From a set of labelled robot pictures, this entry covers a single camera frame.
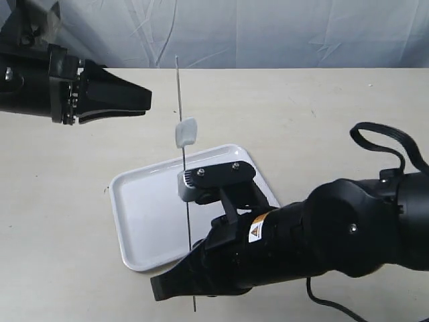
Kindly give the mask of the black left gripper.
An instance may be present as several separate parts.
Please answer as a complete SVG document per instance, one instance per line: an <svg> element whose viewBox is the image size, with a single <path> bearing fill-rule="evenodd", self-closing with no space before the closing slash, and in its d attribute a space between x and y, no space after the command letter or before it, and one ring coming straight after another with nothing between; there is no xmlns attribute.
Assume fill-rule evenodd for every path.
<svg viewBox="0 0 429 322"><path fill-rule="evenodd" d="M59 45L48 45L50 114L54 123L73 125L115 117L145 115L151 109L152 92L126 81L93 62L68 53ZM77 108L76 86L79 82Z"/></svg>

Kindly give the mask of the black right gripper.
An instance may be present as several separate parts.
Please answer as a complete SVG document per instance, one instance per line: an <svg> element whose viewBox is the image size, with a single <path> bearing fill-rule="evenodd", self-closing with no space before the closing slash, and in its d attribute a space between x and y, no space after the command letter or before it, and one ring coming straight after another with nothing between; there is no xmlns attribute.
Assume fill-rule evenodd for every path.
<svg viewBox="0 0 429 322"><path fill-rule="evenodd" d="M256 286L318 276L322 265L304 239L301 206L239 216L233 241L214 243L220 226L168 271L150 278L155 301L226 296Z"/></svg>

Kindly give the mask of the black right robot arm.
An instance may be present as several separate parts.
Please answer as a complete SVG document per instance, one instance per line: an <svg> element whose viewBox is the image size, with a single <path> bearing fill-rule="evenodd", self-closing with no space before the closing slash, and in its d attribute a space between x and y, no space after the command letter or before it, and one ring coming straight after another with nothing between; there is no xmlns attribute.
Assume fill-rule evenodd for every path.
<svg viewBox="0 0 429 322"><path fill-rule="evenodd" d="M338 179L300 202L212 222L175 266L151 278L154 299L237 296L330 271L351 278L383 265L428 269L428 177Z"/></svg>

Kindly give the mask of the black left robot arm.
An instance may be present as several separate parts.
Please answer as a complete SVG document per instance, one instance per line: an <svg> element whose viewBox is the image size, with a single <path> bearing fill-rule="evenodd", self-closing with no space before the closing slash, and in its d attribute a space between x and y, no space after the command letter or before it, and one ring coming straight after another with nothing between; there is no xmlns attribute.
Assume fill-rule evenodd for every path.
<svg viewBox="0 0 429 322"><path fill-rule="evenodd" d="M151 109L152 92L92 60L50 45L38 51L1 45L1 111L73 125L138 117Z"/></svg>

